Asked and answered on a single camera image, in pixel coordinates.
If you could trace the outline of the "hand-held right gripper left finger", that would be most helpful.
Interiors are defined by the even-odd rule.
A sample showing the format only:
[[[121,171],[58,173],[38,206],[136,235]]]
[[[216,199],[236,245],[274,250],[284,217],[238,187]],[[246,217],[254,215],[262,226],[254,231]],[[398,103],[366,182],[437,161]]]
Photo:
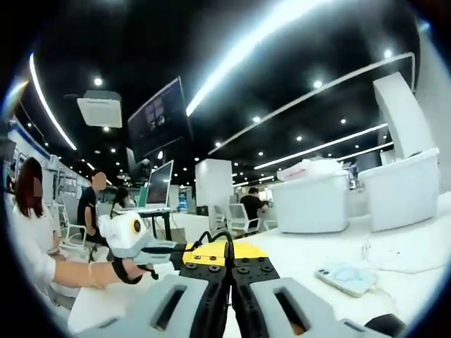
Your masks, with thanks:
[[[225,241],[177,258],[161,279],[84,288],[75,301],[76,337],[230,337],[226,329]]]

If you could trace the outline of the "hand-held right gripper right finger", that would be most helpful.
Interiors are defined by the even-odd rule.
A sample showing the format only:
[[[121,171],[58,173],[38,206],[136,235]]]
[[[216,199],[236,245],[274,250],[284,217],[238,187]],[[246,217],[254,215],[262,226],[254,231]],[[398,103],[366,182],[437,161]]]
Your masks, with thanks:
[[[351,320],[291,277],[281,277],[261,249],[227,243],[232,307],[242,337],[385,337]]]

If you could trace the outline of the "person's left hand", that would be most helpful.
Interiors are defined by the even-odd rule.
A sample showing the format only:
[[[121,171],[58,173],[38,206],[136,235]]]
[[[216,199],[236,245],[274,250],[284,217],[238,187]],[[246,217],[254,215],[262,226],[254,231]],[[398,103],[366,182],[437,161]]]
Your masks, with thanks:
[[[148,273],[154,280],[159,279],[159,274],[155,272],[153,265],[137,265],[133,261],[123,261],[123,266],[130,280],[142,277]]]

